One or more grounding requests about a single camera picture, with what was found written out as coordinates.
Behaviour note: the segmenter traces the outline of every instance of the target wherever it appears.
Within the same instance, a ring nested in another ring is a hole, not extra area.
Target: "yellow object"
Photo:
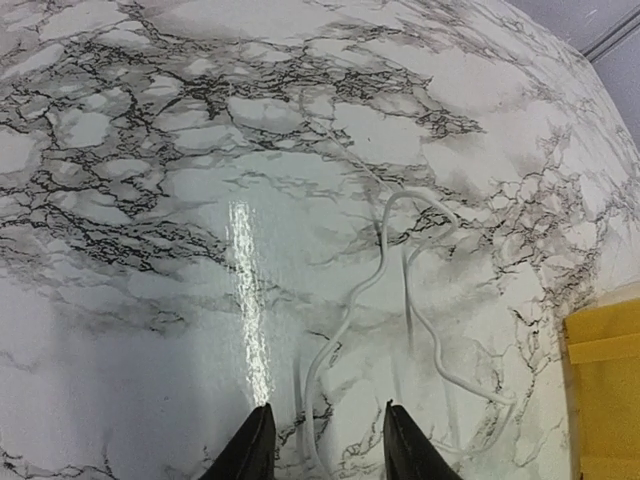
[[[640,299],[566,320],[584,480],[640,479]]]

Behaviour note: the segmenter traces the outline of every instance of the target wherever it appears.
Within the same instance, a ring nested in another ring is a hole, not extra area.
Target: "black tip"
[[[268,403],[255,408],[200,480],[273,480],[276,425]]]
[[[383,437],[387,480],[461,480],[402,405],[387,402]]]

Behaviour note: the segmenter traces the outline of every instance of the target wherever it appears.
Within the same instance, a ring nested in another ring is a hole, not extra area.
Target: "white cable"
[[[391,197],[387,201],[387,204],[385,205],[385,208],[384,208],[384,214],[382,216],[382,232],[380,235],[380,247],[381,247],[380,265],[378,266],[378,269],[371,277],[369,277],[367,280],[363,281],[362,283],[358,284],[351,291],[351,294],[349,295],[349,298],[347,300],[347,306],[342,315],[342,323],[340,325],[340,328],[338,328],[338,331],[333,335],[333,337],[331,337],[331,339],[324,345],[324,347],[322,347],[320,352],[313,359],[313,362],[311,363],[311,367],[309,368],[309,372],[307,374],[307,379],[305,383],[305,392],[304,392],[305,422],[304,423],[305,423],[305,430],[306,430],[307,446],[309,449],[309,453],[311,454],[311,460],[313,461],[314,464],[320,467],[323,476],[327,480],[331,480],[331,474],[326,469],[326,467],[324,466],[324,464],[322,463],[318,455],[318,450],[316,447],[316,439],[315,439],[315,426],[313,421],[313,397],[315,393],[315,385],[318,381],[319,369],[322,363],[324,362],[324,360],[326,360],[327,356],[331,354],[331,352],[333,351],[337,343],[340,341],[340,338],[342,337],[342,335],[344,335],[344,333],[349,328],[349,325],[351,324],[351,312],[353,310],[353,306],[357,298],[360,296],[361,293],[363,293],[364,291],[368,290],[373,285],[375,285],[382,278],[382,276],[386,271],[387,263],[388,263],[387,252],[389,249],[388,239],[387,239],[387,235],[388,235],[387,232],[389,228],[389,217],[391,215],[391,208],[393,207],[393,205],[402,198],[413,198],[413,199],[421,200],[440,210],[449,219],[449,221],[451,222],[450,227],[445,232],[435,237],[433,240],[438,240],[447,235],[450,235],[458,228],[457,218],[455,214],[451,210],[449,210],[449,208],[447,208],[445,205],[435,200],[434,198],[429,198],[422,193],[411,192],[411,191],[397,192],[391,195]],[[442,342],[440,341],[440,337],[438,336],[433,324],[418,311],[413,301],[414,295],[413,295],[412,286],[411,286],[412,285],[411,266],[416,261],[418,256],[427,247],[428,247],[427,242],[424,242],[411,254],[406,264],[405,280],[406,280],[406,288],[407,288],[407,299],[409,301],[411,311],[416,315],[416,317],[418,317],[422,325],[424,325],[424,327],[429,331],[429,333],[431,334],[431,337],[433,338],[434,362],[435,362],[436,370],[445,380],[455,385],[458,385],[464,390],[467,390],[468,392],[473,393],[479,397],[486,398],[491,402],[509,407],[504,421],[498,421],[498,424],[496,425],[496,428],[489,442],[487,442],[485,445],[483,445],[480,448],[473,449],[473,450],[459,450],[458,448],[452,448],[449,445],[443,444],[438,441],[432,440],[432,443],[435,446],[439,447],[440,449],[449,453],[455,453],[459,455],[471,455],[471,454],[481,453],[491,448],[491,446],[493,446],[493,444],[496,442],[497,438],[502,434],[502,431],[504,430],[504,427],[506,426],[506,423],[508,422],[511,416],[511,413],[513,412],[513,409],[515,407],[515,399],[506,398],[492,391],[486,390],[478,385],[468,382],[467,380],[457,377],[452,373],[449,373],[444,368],[444,365],[442,363]]]

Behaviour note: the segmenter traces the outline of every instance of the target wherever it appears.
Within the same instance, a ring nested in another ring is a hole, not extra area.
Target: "curved surface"
[[[488,0],[0,18],[3,478],[198,478],[267,400],[276,478],[300,478],[301,383],[378,265],[379,180],[459,216],[417,261],[417,306],[448,370],[518,399],[490,451],[448,460],[569,478],[562,319],[636,279],[640,245],[638,154],[575,51]],[[432,213],[394,212],[387,275],[321,376],[340,478],[379,478],[390,398],[448,443],[499,414],[444,389],[421,327],[408,347],[401,251],[446,228]]]

